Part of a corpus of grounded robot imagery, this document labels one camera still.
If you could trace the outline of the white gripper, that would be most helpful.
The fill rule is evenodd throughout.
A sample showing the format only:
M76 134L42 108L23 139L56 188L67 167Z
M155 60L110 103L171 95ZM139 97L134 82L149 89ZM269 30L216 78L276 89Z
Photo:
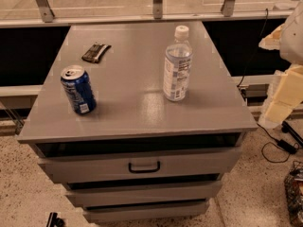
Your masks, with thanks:
M280 49L280 57L293 63L284 72L275 71L261 108L258 123L265 129L273 129L303 102L303 2L297 4L283 26L264 37L258 46Z

